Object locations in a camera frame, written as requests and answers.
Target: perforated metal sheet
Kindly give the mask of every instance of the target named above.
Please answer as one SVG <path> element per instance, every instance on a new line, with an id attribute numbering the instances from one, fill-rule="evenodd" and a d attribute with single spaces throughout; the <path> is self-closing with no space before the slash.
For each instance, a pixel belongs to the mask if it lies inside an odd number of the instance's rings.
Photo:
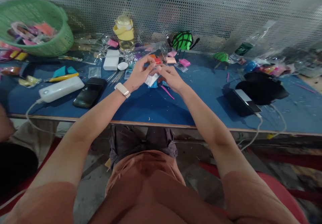
<path id="1" fill-rule="evenodd" d="M 113 33 L 115 18 L 128 14 L 136 40 L 156 42 L 165 34 L 190 30 L 200 42 L 194 50 L 231 52 L 267 20 L 277 23 L 255 56 L 269 48 L 299 44 L 309 47 L 322 39 L 322 0 L 50 0 L 62 6 L 72 29 Z"/>

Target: hand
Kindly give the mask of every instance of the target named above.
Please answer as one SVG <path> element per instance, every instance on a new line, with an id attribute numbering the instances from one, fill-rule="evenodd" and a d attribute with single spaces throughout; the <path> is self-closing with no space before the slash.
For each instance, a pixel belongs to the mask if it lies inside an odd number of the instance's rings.
<path id="1" fill-rule="evenodd" d="M 180 94 L 181 91 L 187 86 L 187 84 L 179 76 L 174 66 L 166 66 L 161 64 L 158 65 L 157 71 L 162 76 L 161 80 L 164 80 L 176 93 Z"/>
<path id="2" fill-rule="evenodd" d="M 145 63 L 150 63 L 146 70 L 143 69 Z M 129 92 L 133 92 L 138 89 L 148 78 L 149 73 L 156 66 L 155 60 L 150 56 L 145 56 L 135 63 L 134 69 L 129 79 L 123 84 Z"/>

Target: water bottle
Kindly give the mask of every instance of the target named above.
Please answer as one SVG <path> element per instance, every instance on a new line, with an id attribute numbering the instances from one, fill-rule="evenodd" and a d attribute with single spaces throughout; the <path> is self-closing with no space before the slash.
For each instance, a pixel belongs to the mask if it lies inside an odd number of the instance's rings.
<path id="1" fill-rule="evenodd" d="M 234 53 L 232 53 L 229 58 L 228 62 L 230 64 L 235 64 L 238 62 L 243 55 L 245 55 L 250 49 L 252 49 L 255 45 L 257 45 L 263 37 L 268 32 L 268 29 L 272 27 L 276 22 L 273 20 L 269 20 L 266 24 L 257 30 L 256 32 L 252 33 L 246 40 L 243 42 Z"/>

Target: table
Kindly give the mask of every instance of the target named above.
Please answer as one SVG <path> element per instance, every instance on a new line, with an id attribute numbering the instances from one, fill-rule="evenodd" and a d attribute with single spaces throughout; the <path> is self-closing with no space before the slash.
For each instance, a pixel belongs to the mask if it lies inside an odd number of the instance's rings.
<path id="1" fill-rule="evenodd" d="M 182 79 L 195 90 L 200 98 L 215 112 L 231 131 L 256 131 L 259 119 L 256 116 L 242 118 L 232 110 L 223 97 L 223 87 L 234 88 L 240 81 L 238 74 L 239 65 L 229 66 L 226 71 L 223 66 L 214 69 L 217 64 L 209 55 L 186 53 L 185 58 L 191 62 L 187 72 L 179 72 Z M 14 66 L 11 62 L 3 66 Z M 36 67 L 34 77 L 47 79 L 53 72 L 60 68 L 60 64 L 44 64 Z M 83 78 L 88 79 L 88 68 L 93 67 L 82 62 L 66 63 L 73 66 Z M 230 73 L 229 83 L 226 82 L 227 73 Z M 102 77 L 107 79 L 112 72 L 104 71 Z M 297 76 L 282 78 L 283 86 L 290 96 L 277 100 L 275 106 L 283 114 L 287 123 L 286 133 L 322 136 L 322 96 L 296 86 L 294 83 L 312 89 Z M 28 108 L 39 99 L 38 90 L 52 83 L 40 83 L 28 89 L 20 86 L 16 77 L 3 76 L 0 83 L 0 102 L 11 117 L 23 118 Z M 114 90 L 106 88 L 100 100 Z M 72 105 L 79 91 L 71 93 L 51 103 L 36 105 L 31 111 L 33 118 L 52 119 L 59 121 L 76 121 L 87 109 L 77 108 Z M 195 128 L 194 121 L 181 97 L 169 90 L 175 98 L 170 98 L 162 88 L 149 89 L 142 85 L 131 94 L 119 110 L 115 113 L 111 123 L 164 126 L 178 128 Z M 268 106 L 261 106 L 263 124 L 261 132 L 279 132 L 284 125 L 279 115 Z"/>

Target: wristwatch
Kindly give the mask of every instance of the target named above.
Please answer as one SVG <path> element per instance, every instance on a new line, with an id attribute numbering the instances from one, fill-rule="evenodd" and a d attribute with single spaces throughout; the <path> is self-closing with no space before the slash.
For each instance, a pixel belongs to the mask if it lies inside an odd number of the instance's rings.
<path id="1" fill-rule="evenodd" d="M 126 98 L 128 98 L 129 96 L 131 96 L 130 92 L 128 91 L 128 89 L 126 89 L 125 86 L 123 86 L 122 83 L 118 83 L 116 84 L 116 86 L 114 87 L 114 89 L 118 89 Z"/>

